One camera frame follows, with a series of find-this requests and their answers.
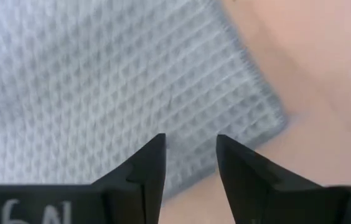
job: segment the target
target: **printed number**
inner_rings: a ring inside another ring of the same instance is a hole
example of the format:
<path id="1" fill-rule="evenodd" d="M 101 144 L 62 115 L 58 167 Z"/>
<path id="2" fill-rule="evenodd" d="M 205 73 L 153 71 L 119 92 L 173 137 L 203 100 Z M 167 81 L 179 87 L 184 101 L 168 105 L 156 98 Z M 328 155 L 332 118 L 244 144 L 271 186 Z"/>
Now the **printed number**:
<path id="1" fill-rule="evenodd" d="M 4 204 L 1 213 L 1 224 L 29 224 L 23 220 L 11 220 L 12 208 L 17 203 L 19 203 L 18 199 L 10 199 Z M 71 224 L 71 208 L 70 202 L 63 202 L 63 218 L 61 222 L 57 209 L 52 205 L 46 206 L 44 208 L 42 224 Z"/>

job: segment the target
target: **waffle texture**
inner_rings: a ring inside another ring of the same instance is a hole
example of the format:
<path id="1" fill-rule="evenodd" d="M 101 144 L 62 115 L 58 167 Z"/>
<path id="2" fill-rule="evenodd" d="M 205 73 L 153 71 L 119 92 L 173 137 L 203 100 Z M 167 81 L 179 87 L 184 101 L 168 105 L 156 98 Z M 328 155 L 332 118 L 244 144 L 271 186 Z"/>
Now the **waffle texture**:
<path id="1" fill-rule="evenodd" d="M 218 133 L 286 124 L 213 0 L 0 0 L 0 183 L 91 183 L 167 134 L 167 198 L 212 173 Z"/>

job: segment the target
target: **black plastic jaw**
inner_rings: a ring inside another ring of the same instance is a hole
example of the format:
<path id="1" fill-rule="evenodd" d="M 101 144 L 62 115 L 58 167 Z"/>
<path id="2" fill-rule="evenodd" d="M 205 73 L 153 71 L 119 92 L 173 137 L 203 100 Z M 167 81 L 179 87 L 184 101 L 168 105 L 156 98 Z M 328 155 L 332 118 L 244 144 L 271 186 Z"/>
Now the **black plastic jaw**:
<path id="1" fill-rule="evenodd" d="M 224 135 L 217 159 L 236 223 L 351 224 L 351 187 L 321 187 Z"/>
<path id="2" fill-rule="evenodd" d="M 0 224 L 158 223 L 166 136 L 91 185 L 0 185 Z"/>

